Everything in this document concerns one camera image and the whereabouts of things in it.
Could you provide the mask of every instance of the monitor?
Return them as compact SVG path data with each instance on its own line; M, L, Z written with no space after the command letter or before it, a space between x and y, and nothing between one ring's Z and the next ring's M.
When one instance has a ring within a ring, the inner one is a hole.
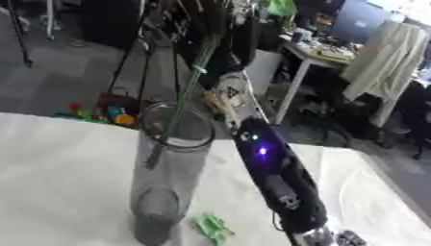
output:
M364 44L378 26L390 17L390 12L366 0L346 0L332 26L331 36Z

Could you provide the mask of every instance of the white tablecloth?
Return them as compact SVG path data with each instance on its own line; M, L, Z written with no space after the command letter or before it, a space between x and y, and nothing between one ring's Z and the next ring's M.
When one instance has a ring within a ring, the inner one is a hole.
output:
M129 192L138 132L0 113L0 245L135 246ZM317 179L331 225L370 245L431 245L431 233L355 151L294 145ZM190 226L202 211L236 235L227 246L290 245L231 140L214 142L199 186L169 245L213 245Z

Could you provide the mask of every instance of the robotic arm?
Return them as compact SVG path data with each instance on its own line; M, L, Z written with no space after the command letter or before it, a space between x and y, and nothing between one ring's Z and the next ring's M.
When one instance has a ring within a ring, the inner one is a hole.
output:
M223 110L251 179L267 206L278 214L281 230L292 245L365 245L355 236L339 236L335 242L326 227L326 209L315 182L289 144L269 126L253 94L243 69L253 60L257 46L257 5L250 0L160 2L168 6L162 28L190 67L205 35L222 34L200 83ZM238 38L238 33L245 38Z

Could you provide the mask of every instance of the white jacket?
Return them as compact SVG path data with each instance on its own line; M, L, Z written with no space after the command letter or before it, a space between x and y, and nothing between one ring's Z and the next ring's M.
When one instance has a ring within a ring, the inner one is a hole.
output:
M342 94L350 101L364 93L382 98L382 107L371 118L382 127L412 80L427 43L428 35L421 28L387 20L342 73L350 82Z

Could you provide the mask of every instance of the clear plastic cup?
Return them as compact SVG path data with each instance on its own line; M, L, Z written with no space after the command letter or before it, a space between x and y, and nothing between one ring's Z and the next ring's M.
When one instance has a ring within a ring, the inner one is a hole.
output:
M154 169L146 167L175 104L149 107L140 121L139 150L131 193L135 237L146 246L164 244L187 213L215 128L202 113L185 108Z

